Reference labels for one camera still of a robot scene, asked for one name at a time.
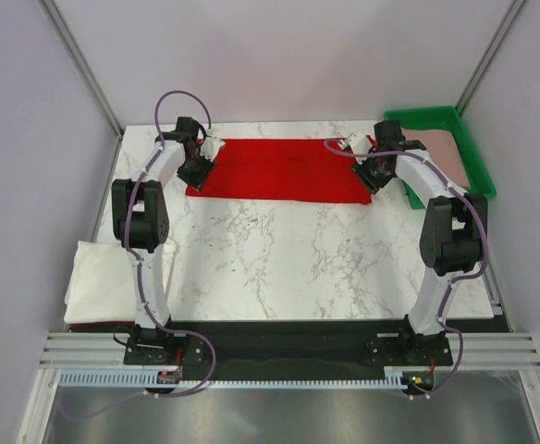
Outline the red t shirt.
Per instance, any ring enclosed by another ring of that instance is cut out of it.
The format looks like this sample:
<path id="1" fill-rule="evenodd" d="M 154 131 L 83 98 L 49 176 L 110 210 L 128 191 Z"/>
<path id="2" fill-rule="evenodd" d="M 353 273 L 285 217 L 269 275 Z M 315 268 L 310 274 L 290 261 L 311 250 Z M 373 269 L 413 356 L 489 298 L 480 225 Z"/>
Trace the red t shirt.
<path id="1" fill-rule="evenodd" d="M 228 139 L 201 191 L 189 197 L 370 204 L 372 195 L 320 139 Z"/>

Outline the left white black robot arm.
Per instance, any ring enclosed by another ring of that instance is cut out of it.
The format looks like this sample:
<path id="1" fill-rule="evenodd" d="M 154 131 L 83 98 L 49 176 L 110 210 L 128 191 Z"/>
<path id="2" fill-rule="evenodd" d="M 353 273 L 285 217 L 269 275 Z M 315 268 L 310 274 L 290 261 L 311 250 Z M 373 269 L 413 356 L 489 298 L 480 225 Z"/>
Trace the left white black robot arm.
<path id="1" fill-rule="evenodd" d="M 141 169 L 130 179 L 111 185 L 115 238 L 126 250 L 136 298 L 135 328 L 147 335 L 145 353 L 166 364 L 177 353 L 170 332 L 171 314 L 163 284 L 163 249 L 170 222 L 164 188 L 174 177 L 201 191 L 215 168 L 215 156 L 225 144 L 209 141 L 204 126 L 179 117 L 171 131 L 160 132 Z"/>

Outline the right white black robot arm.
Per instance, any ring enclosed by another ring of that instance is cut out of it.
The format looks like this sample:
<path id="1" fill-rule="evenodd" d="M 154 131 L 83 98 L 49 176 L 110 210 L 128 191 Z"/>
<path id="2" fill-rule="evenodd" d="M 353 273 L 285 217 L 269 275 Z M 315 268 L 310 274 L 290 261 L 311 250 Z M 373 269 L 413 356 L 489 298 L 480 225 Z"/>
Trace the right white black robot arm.
<path id="1" fill-rule="evenodd" d="M 419 239 L 425 266 L 417 300 L 395 337 L 369 341 L 369 353 L 383 365 L 450 365 L 446 338 L 448 309 L 457 284 L 480 277 L 488 263 L 487 200 L 456 184 L 418 140 L 404 137 L 397 120 L 374 125 L 374 137 L 350 135 L 341 147 L 353 157 L 353 173 L 371 193 L 401 179 L 423 202 Z"/>

